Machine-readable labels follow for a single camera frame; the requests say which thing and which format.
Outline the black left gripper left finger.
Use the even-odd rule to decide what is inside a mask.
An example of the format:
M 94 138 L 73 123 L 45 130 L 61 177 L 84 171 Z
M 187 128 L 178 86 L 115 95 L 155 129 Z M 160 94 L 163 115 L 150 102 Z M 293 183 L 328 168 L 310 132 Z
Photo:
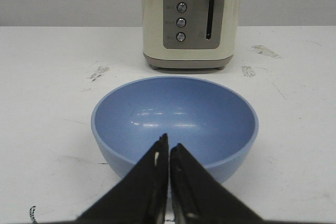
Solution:
M 164 223 L 169 178 L 167 134 L 76 223 Z

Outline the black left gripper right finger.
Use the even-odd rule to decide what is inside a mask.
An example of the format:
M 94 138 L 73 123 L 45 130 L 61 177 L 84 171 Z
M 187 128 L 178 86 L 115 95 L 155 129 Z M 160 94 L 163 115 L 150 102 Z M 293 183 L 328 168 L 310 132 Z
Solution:
M 264 223 L 180 143 L 171 149 L 170 180 L 176 223 Z

